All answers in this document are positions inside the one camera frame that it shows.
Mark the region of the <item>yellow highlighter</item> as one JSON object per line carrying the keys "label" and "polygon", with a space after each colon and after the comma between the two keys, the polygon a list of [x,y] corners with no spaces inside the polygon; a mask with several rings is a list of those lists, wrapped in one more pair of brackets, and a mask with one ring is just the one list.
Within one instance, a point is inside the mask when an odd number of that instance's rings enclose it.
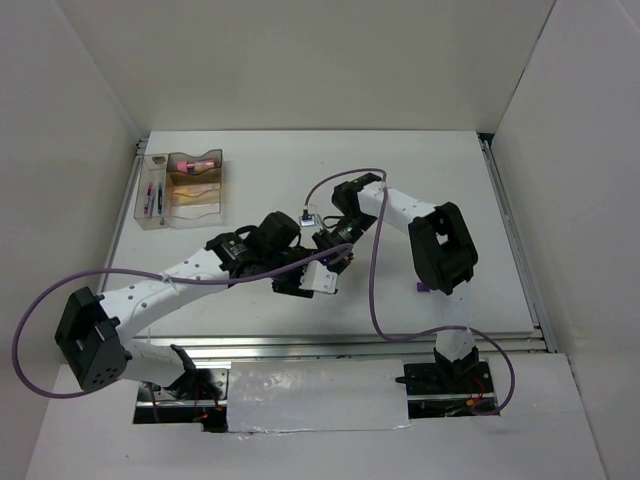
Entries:
{"label": "yellow highlighter", "polygon": [[186,197],[198,197],[210,191],[211,189],[204,185],[176,186],[173,188],[174,195]]}

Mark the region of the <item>white cover sheet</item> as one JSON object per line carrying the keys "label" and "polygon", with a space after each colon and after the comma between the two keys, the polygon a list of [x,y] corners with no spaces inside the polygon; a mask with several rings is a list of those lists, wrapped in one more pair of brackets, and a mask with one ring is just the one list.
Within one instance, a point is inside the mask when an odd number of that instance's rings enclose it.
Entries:
{"label": "white cover sheet", "polygon": [[399,360],[234,363],[227,423],[234,433],[377,431],[406,428]]}

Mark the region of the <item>red white pen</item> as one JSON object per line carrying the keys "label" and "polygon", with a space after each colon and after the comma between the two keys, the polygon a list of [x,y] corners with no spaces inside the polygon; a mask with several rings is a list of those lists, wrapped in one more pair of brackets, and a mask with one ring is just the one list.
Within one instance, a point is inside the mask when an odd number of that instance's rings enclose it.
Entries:
{"label": "red white pen", "polygon": [[153,214],[153,198],[154,198],[154,184],[150,183],[146,190],[146,195],[143,204],[143,215],[148,217]]}

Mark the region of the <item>pink capped pencil tube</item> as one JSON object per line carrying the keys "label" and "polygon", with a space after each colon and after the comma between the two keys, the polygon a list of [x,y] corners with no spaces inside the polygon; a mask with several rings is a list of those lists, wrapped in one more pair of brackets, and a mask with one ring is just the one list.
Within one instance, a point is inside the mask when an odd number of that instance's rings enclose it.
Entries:
{"label": "pink capped pencil tube", "polygon": [[199,161],[182,160],[176,163],[176,171],[189,175],[199,175],[211,169],[219,168],[219,161],[215,158]]}

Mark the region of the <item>blue clear pen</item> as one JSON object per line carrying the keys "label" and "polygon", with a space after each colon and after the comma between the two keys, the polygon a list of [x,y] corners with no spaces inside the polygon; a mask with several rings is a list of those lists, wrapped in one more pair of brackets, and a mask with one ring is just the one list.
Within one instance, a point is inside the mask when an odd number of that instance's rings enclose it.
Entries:
{"label": "blue clear pen", "polygon": [[161,216],[163,213],[163,200],[164,198],[164,187],[163,187],[163,183],[159,182],[156,188],[156,210],[157,210],[157,215]]}

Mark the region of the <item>smoky grey organizer compartment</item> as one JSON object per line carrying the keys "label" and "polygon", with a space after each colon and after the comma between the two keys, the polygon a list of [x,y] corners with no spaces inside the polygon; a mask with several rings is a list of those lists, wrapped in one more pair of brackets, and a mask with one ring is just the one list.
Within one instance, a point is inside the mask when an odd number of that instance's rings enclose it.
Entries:
{"label": "smoky grey organizer compartment", "polygon": [[186,175],[200,175],[209,170],[220,169],[223,165],[223,151],[213,149],[201,155],[173,152],[168,157],[167,171]]}

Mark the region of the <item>aluminium table frame rail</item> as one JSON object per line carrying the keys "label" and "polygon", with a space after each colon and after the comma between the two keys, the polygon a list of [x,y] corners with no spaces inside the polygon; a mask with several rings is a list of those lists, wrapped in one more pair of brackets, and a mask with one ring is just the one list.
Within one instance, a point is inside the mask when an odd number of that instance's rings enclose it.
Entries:
{"label": "aluminium table frame rail", "polygon": [[[222,225],[143,230],[134,219],[141,160],[145,155],[223,151]],[[115,243],[108,262],[158,272],[192,255],[217,234],[260,222],[280,210],[298,216],[322,180],[359,167],[386,170],[394,188],[426,202],[456,203],[469,227],[479,262],[468,287],[467,315],[510,352],[551,352],[555,345],[533,290],[520,242],[496,170],[490,138],[475,132],[381,131],[158,131],[138,146]],[[338,182],[312,194],[309,206],[329,215]],[[372,246],[363,237],[334,295],[302,299],[272,292],[268,282],[204,297],[144,329],[141,338],[176,343],[199,360],[242,357],[382,355],[369,309]],[[375,313],[383,334],[423,333],[451,321],[440,299],[416,290],[408,238],[381,229],[374,283]]]}

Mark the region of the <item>clear long organizer tray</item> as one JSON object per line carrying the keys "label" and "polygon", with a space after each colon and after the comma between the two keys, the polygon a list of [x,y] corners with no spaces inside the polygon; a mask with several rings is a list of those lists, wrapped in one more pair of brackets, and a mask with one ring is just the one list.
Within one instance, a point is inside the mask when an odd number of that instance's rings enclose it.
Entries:
{"label": "clear long organizer tray", "polygon": [[143,230],[168,228],[167,154],[145,155],[140,164],[139,183],[134,203],[134,219]]}

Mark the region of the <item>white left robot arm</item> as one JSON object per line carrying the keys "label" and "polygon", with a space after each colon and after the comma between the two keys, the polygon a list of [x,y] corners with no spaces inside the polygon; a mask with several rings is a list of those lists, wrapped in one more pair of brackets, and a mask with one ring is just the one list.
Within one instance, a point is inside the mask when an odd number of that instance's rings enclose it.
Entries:
{"label": "white left robot arm", "polygon": [[318,263],[298,245],[300,226],[276,211],[258,226],[222,233],[190,257],[140,282],[101,294],[83,287],[64,307],[54,339],[84,392],[118,379],[149,381],[172,397],[189,397],[197,369],[183,348],[146,346],[136,335],[178,309],[231,286],[269,279],[277,293],[311,296],[300,279]]}

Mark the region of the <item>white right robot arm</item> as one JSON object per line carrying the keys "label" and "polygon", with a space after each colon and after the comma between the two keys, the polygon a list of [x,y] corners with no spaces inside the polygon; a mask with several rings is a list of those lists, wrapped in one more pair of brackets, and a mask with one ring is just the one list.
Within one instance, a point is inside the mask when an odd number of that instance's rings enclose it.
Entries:
{"label": "white right robot arm", "polygon": [[[340,219],[334,227],[321,226],[312,235],[312,240],[320,250],[343,243],[354,244],[364,233],[376,224],[369,267],[369,309],[374,329],[389,342],[408,342],[431,335],[383,334],[379,327],[374,300],[374,283],[379,248],[379,237],[383,223],[404,233],[409,238],[414,271],[418,280],[430,292],[453,300],[450,310],[455,312],[466,300],[460,293],[468,286],[474,268],[478,263],[478,252],[464,220],[460,208],[453,202],[440,205],[418,200],[408,194],[390,188],[386,183],[386,173],[381,169],[366,171],[354,169],[344,174],[335,174],[322,180],[305,198],[303,216],[308,213],[311,196],[319,186],[351,173],[364,173],[356,179],[345,181],[334,187],[331,203],[340,212]],[[436,379],[441,388],[448,392],[460,391],[471,379],[479,363],[479,352],[474,334],[466,326],[468,320],[456,320],[456,328],[435,327],[437,330],[434,358],[437,365]]]}

